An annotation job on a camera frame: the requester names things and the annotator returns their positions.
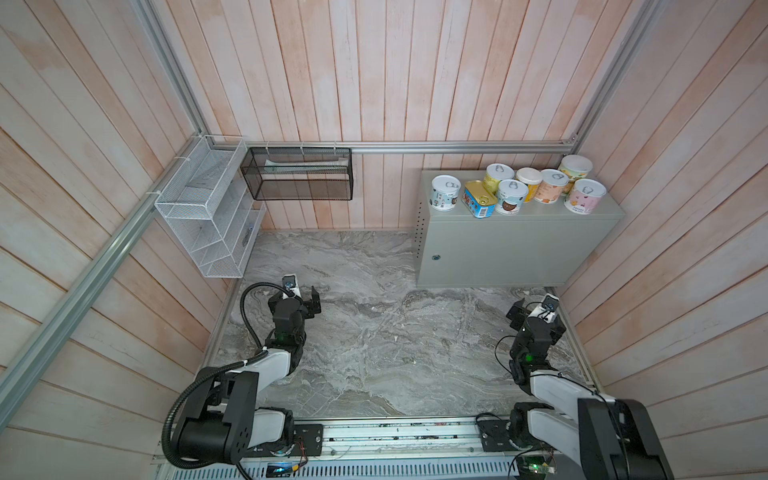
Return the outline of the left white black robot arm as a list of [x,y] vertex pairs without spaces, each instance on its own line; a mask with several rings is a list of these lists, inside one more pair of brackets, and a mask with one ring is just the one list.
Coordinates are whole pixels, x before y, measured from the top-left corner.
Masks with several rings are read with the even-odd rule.
[[220,367],[205,367],[172,404],[161,432],[166,459],[181,469],[222,463],[241,468],[251,452],[287,456],[301,442],[295,438],[293,413],[278,407],[259,407],[258,394],[292,374],[302,359],[307,335],[305,323],[322,312],[316,289],[301,296],[297,277],[286,275],[280,285],[256,282],[243,291],[239,308],[246,318],[245,300],[258,287],[277,292],[268,299],[273,330],[256,342],[250,358]]

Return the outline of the pink label can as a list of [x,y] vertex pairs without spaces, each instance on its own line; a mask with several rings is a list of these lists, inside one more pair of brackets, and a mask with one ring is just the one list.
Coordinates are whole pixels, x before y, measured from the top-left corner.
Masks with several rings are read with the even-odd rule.
[[572,213],[588,215],[595,210],[607,193],[606,187],[596,180],[578,179],[566,196],[564,205]]

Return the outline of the left aluminium frame rail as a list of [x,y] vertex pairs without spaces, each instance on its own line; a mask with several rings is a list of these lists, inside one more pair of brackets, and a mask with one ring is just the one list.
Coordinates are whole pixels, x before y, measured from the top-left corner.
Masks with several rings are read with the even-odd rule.
[[203,139],[189,137],[162,176],[143,195],[118,230],[55,304],[1,375],[1,428],[6,429],[42,375],[102,294],[158,215],[156,201],[181,168],[186,156]]

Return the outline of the black mesh wall basket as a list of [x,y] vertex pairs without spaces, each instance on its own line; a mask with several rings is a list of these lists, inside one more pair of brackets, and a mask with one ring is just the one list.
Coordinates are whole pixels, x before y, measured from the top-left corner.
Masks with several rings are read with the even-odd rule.
[[331,147],[250,147],[240,171],[256,201],[350,201],[352,152]]

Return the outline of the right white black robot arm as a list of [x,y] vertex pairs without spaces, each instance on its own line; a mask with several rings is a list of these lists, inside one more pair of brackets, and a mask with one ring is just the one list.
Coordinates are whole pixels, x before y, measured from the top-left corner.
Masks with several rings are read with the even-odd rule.
[[507,313],[515,330],[507,370],[531,396],[511,410],[508,435],[520,448],[512,472],[544,477],[550,465],[533,463],[537,450],[559,452],[588,479],[670,479],[672,468],[646,407],[588,387],[555,369],[549,350],[566,332],[558,297],[516,301]]

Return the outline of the horizontal aluminium wall rail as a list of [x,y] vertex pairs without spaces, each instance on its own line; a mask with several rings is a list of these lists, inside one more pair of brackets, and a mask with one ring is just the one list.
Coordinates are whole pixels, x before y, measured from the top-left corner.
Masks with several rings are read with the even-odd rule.
[[216,146],[238,145],[256,148],[310,148],[349,149],[353,154],[561,154],[568,155],[574,144],[560,140],[522,141],[247,141],[238,137],[224,137]]

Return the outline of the orange yellow label can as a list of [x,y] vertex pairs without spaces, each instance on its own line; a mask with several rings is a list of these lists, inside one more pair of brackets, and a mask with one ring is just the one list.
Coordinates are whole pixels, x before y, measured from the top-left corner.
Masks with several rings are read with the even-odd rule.
[[593,163],[590,159],[581,155],[567,155],[561,159],[558,170],[568,177],[568,184],[563,190],[567,195],[572,189],[574,183],[585,178],[593,169]]

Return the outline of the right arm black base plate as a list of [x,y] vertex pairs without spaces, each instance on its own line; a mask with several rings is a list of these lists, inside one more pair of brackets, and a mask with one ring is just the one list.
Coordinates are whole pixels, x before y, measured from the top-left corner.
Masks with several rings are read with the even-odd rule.
[[476,421],[482,450],[486,453],[523,451],[515,445],[509,434],[510,422],[495,417],[481,417]]

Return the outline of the blue label can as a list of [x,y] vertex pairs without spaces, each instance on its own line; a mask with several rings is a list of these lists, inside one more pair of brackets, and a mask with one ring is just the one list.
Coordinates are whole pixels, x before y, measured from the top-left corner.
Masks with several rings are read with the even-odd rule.
[[528,195],[528,186],[515,179],[502,180],[496,192],[497,204],[495,212],[501,215],[517,214]]

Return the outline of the small brown white-lid can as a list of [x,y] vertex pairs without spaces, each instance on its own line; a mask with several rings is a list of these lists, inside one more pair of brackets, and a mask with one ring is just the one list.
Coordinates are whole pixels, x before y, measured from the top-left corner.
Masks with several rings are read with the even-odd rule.
[[524,202],[528,203],[534,198],[539,185],[543,181],[543,175],[542,172],[537,169],[523,167],[516,171],[516,179],[526,185],[528,191]]

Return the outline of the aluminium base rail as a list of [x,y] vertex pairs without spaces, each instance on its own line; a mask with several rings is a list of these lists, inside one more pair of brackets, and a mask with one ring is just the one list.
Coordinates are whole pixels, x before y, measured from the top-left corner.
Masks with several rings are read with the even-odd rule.
[[[332,443],[345,443],[351,449],[358,445],[366,445],[376,450],[403,449],[408,445],[426,448],[429,443],[444,442],[450,438],[467,440],[474,438],[480,442],[476,421],[481,417],[495,417],[495,414],[484,412],[471,419],[412,419],[399,421],[367,421],[355,420],[336,422],[324,426],[322,451]],[[251,452],[267,456],[262,452]]]

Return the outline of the brown label can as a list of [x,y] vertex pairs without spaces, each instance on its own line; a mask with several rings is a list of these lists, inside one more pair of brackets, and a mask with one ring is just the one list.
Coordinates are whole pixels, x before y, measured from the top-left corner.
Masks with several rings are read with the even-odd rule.
[[561,196],[570,179],[567,174],[556,169],[541,171],[542,182],[539,184],[534,200],[541,204],[553,204]]

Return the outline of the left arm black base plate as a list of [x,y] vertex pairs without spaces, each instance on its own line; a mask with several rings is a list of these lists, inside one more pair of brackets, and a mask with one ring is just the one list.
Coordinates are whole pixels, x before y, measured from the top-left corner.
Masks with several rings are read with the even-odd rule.
[[299,424],[289,440],[264,444],[260,451],[271,457],[319,456],[322,452],[324,426],[320,423]]

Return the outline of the grey metal cabinet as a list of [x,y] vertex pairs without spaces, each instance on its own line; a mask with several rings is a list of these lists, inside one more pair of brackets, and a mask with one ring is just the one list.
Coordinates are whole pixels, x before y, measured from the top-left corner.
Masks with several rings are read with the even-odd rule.
[[609,195],[589,215],[572,213],[562,201],[532,201],[515,215],[487,219],[474,218],[461,201],[438,211],[429,193],[439,174],[421,174],[413,240],[420,288],[562,286],[625,216]]

